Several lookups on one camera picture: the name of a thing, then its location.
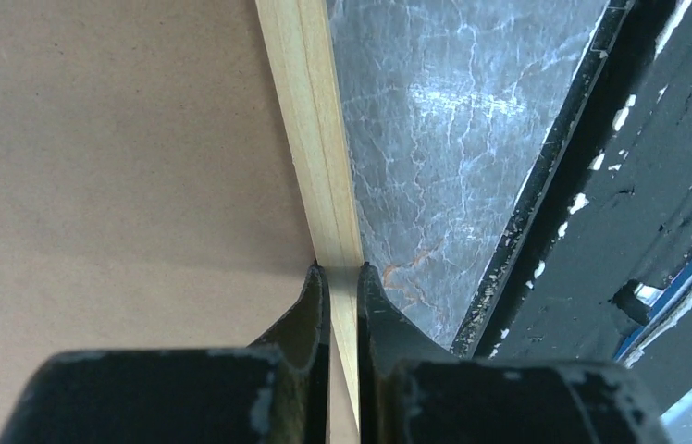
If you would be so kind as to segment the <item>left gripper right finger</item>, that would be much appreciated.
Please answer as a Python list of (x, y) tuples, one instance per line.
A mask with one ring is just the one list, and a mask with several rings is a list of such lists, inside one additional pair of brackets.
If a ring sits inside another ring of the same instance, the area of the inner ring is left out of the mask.
[(667, 443), (655, 400), (628, 369), (582, 360), (467, 360), (357, 283), (364, 443)]

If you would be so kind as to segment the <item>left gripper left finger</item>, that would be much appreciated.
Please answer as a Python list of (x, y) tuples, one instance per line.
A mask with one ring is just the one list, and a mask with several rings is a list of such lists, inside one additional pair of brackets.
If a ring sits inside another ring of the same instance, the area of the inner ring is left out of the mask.
[(319, 265), (298, 300), (238, 348), (86, 350), (51, 356), (2, 443), (324, 443), (330, 297)]

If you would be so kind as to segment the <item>brown frame backing board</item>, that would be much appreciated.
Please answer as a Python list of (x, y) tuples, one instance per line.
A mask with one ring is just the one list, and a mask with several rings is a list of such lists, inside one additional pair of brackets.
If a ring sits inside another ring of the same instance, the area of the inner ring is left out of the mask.
[(313, 252), (251, 1), (0, 1), (0, 432), (65, 350), (243, 345)]

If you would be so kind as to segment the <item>wooden picture frame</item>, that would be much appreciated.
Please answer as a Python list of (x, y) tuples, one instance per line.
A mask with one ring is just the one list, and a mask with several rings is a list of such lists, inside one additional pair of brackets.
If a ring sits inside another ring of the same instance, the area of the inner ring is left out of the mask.
[(255, 5), (315, 259), (329, 281), (331, 325), (353, 421), (359, 425), (356, 287), (364, 255), (327, 5)]

